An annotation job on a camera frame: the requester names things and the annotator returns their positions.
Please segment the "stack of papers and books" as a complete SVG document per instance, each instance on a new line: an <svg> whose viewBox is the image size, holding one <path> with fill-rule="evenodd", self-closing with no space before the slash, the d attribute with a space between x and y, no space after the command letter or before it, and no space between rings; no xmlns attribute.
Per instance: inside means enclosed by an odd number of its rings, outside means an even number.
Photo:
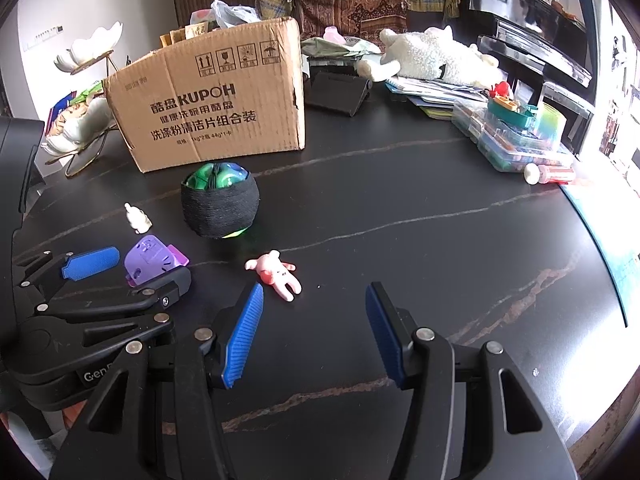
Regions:
<svg viewBox="0 0 640 480"><path fill-rule="evenodd" d="M485 107L488 101L488 94L483 89L465 84L447 84L441 80L393 76L386 79L384 84L391 94L423 108L427 116L433 118L450 118L455 105L477 110Z"/></svg>

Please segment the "green wet wipes pack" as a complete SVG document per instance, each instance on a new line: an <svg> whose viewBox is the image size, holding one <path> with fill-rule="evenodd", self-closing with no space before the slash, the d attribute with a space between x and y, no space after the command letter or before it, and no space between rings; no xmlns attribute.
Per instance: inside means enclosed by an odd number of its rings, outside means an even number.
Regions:
<svg viewBox="0 0 640 480"><path fill-rule="evenodd" d="M382 53L377 44L358 37L342 36L335 27L328 27L322 37L303 40L300 48L310 58L361 58Z"/></svg>

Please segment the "kraft snack bags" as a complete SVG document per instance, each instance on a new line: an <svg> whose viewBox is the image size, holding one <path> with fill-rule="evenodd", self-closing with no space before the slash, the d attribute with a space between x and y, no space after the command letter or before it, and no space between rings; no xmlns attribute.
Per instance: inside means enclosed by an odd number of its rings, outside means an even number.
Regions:
<svg viewBox="0 0 640 480"><path fill-rule="evenodd" d="M171 30L160 36L160 46L166 48L172 44L204 35L208 30L209 24L207 22L186 25L186 27Z"/></svg>

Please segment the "red white marker tube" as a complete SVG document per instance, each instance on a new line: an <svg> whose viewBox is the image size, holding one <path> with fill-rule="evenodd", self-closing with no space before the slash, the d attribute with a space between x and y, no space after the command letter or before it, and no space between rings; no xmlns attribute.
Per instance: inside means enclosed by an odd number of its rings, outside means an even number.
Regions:
<svg viewBox="0 0 640 480"><path fill-rule="evenodd" d="M527 164L523 170L525 181L530 185L559 183L569 184L576 180L570 167Z"/></svg>

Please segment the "black phone stand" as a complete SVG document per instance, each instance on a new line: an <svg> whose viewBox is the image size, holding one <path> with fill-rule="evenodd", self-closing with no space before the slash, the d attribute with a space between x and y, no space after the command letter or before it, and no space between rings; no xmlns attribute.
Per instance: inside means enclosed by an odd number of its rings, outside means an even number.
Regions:
<svg viewBox="0 0 640 480"><path fill-rule="evenodd" d="M372 88L369 79L319 72L305 82L304 100L311 107L354 117Z"/></svg>

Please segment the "white plastic bag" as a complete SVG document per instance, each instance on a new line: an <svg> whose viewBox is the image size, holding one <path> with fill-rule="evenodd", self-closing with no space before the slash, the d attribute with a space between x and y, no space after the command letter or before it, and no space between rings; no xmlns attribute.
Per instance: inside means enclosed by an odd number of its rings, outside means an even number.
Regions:
<svg viewBox="0 0 640 480"><path fill-rule="evenodd" d="M252 6L229 6L222 0L214 0L210 8L220 28L260 22L258 12Z"/></svg>

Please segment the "black upright piano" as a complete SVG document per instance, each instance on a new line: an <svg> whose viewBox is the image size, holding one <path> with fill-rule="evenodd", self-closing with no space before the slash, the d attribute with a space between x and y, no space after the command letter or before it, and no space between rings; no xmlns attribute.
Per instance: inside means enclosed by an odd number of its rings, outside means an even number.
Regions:
<svg viewBox="0 0 640 480"><path fill-rule="evenodd" d="M544 0L462 0L454 38L499 61L510 84L541 92L551 81L588 102L593 75L585 26Z"/></svg>

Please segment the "colourful toy on box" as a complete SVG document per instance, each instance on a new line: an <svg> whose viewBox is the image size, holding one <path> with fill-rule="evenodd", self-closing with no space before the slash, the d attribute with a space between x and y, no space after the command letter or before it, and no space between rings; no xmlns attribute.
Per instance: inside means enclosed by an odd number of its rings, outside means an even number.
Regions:
<svg viewBox="0 0 640 480"><path fill-rule="evenodd" d="M511 96L511 87L506 81L494 84L489 90L488 112L514 128L530 128L537 116L537 107L520 104Z"/></svg>

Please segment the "clear bead organizer box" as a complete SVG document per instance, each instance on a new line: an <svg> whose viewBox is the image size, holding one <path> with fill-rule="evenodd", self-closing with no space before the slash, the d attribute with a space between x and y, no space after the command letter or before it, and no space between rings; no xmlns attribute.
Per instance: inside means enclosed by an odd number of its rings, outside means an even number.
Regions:
<svg viewBox="0 0 640 480"><path fill-rule="evenodd" d="M526 165L570 167L575 157L561 141L566 117L547 103L514 110L495 99L484 106L454 104L451 122L500 172Z"/></svg>

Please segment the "white lotus fruit bowl stand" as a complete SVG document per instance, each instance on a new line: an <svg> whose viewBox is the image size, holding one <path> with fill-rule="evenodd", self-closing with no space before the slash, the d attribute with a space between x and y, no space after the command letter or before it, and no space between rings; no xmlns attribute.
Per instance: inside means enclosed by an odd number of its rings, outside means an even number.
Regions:
<svg viewBox="0 0 640 480"><path fill-rule="evenodd" d="M57 55L54 66L72 76L103 62L106 72L116 72L112 60L115 47L122 38L124 25L117 21L111 27L98 27L90 37L75 41ZM40 148L49 158L48 166L59 162L67 179L92 165L101 155L107 133L116 128L116 119L107 103L102 80L89 88L70 92L50 109Z"/></svg>

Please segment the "purple plastic toy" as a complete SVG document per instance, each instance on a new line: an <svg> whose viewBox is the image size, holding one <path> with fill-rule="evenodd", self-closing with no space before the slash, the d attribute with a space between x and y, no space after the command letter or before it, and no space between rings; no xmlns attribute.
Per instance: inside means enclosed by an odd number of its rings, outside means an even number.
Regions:
<svg viewBox="0 0 640 480"><path fill-rule="evenodd" d="M178 266L188 264L189 258L177 247L165 245L152 234L140 238L124 259L126 280L130 287L142 285Z"/></svg>

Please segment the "cardboard box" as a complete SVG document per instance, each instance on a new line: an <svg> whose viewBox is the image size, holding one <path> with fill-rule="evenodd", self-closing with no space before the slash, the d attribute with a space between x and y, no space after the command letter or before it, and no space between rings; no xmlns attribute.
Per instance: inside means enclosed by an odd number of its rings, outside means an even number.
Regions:
<svg viewBox="0 0 640 480"><path fill-rule="evenodd" d="M103 89L144 174L306 144L294 18L218 28L158 49L106 78Z"/></svg>

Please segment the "small white figurine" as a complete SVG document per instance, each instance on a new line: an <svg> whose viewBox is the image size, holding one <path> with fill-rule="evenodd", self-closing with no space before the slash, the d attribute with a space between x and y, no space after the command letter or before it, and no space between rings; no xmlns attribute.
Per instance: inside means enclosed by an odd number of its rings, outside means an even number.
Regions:
<svg viewBox="0 0 640 480"><path fill-rule="evenodd" d="M146 213L142 209L131 205L130 203L124 203L124 207L126 211L126 218L131 229L133 229L138 235L149 232L153 223Z"/></svg>

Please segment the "brown patterned cloth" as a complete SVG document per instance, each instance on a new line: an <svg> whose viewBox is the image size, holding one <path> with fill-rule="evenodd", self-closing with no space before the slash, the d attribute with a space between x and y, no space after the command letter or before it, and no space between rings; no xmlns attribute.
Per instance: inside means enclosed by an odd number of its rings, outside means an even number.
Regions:
<svg viewBox="0 0 640 480"><path fill-rule="evenodd" d="M406 0L293 0L292 17L303 39L321 37L328 27L345 36L378 43L383 29L408 30Z"/></svg>

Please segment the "white plush sheep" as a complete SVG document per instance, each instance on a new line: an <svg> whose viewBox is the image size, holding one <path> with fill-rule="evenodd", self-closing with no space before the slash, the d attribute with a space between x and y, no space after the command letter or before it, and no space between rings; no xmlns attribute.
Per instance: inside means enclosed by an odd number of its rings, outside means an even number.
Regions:
<svg viewBox="0 0 640 480"><path fill-rule="evenodd" d="M503 81L499 61L454 40L450 26L430 27L424 32L380 32L384 53L379 58L365 58L356 64L360 77L380 82L392 77L425 81L440 80L480 89L491 89Z"/></svg>

